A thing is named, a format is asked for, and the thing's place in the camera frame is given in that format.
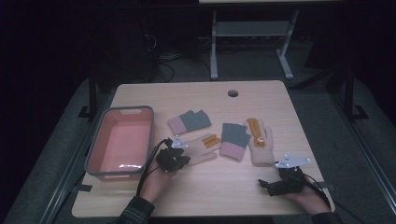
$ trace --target metal frame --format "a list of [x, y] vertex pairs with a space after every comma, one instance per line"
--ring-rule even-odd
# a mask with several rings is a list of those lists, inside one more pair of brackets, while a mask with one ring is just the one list
[[286, 59], [291, 35], [297, 21], [299, 10], [295, 9], [289, 21], [217, 21], [217, 12], [213, 11], [212, 21], [212, 50], [210, 52], [210, 79], [219, 78], [218, 62], [216, 56], [217, 36], [285, 36], [281, 49], [276, 50], [277, 58], [282, 66], [287, 79], [293, 79]]

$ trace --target dark background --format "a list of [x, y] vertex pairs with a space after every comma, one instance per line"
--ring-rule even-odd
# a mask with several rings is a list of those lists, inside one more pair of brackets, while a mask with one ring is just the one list
[[[158, 35], [159, 44], [164, 46], [190, 44], [192, 37], [206, 35], [206, 25], [202, 24], [211, 22], [210, 13], [204, 11], [172, 12], [166, 20], [161, 20], [163, 14], [159, 12], [152, 18], [153, 24], [142, 25], [139, 18], [144, 13], [79, 14], [74, 10], [77, 4], [49, 0], [0, 2], [0, 221], [71, 96], [92, 71], [104, 80], [99, 83], [101, 91], [121, 82], [150, 82], [155, 75], [155, 55], [148, 54], [144, 46], [145, 29]], [[84, 4], [98, 5], [95, 1]], [[313, 14], [309, 13], [313, 11], [302, 11], [294, 34], [294, 38], [313, 35], [316, 39], [309, 66], [324, 69], [342, 61], [353, 67], [356, 77], [370, 88], [394, 124], [395, 11], [393, 1], [357, 1], [337, 8], [320, 23], [312, 22]]]

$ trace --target small white object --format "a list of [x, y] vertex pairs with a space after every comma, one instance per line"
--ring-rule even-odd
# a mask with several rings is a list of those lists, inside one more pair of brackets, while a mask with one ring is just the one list
[[175, 140], [172, 142], [172, 147], [186, 149], [189, 145], [187, 145], [183, 140], [178, 137], [178, 134], [175, 135]]
[[309, 163], [311, 163], [310, 159], [295, 157], [295, 156], [286, 154], [285, 157], [283, 158], [283, 161], [279, 161], [278, 163], [276, 163], [275, 167], [277, 167], [277, 168], [292, 168], [292, 167], [309, 164]]

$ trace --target pink plastic tray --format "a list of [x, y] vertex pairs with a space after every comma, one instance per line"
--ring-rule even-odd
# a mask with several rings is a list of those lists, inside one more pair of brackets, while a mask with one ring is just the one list
[[149, 156], [153, 123], [154, 112], [146, 105], [106, 110], [85, 170], [103, 180], [131, 177], [142, 171]]

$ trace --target black device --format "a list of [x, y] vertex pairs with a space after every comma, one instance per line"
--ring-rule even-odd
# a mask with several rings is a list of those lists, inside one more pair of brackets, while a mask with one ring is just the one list
[[[160, 146], [165, 143], [166, 148], [161, 149], [160, 153], [158, 153], [158, 149]], [[163, 139], [151, 152], [150, 156], [148, 157], [148, 161], [146, 162], [145, 169], [143, 170], [143, 174], [140, 177], [139, 184], [137, 186], [136, 195], [140, 195], [140, 190], [143, 187], [143, 183], [145, 182], [146, 178], [151, 174], [152, 171], [149, 172], [149, 167], [156, 157], [159, 167], [165, 172], [174, 172], [180, 170], [184, 167], [184, 165], [188, 164], [190, 161], [190, 157], [182, 156], [184, 150], [182, 148], [173, 148], [172, 147], [173, 141], [170, 138]]]
[[268, 183], [266, 181], [260, 180], [260, 186], [267, 189], [270, 196], [283, 195], [288, 193], [299, 193], [303, 190], [304, 186], [311, 188], [328, 206], [330, 206], [329, 199], [323, 190], [318, 189], [313, 184], [306, 180], [306, 175], [303, 173], [299, 166], [290, 168], [277, 168], [280, 181], [275, 183]]
[[168, 138], [165, 144], [167, 148], [161, 149], [156, 157], [158, 165], [163, 171], [174, 172], [182, 169], [184, 165], [189, 163], [190, 157], [181, 155], [184, 152], [182, 148], [173, 148], [172, 140]]

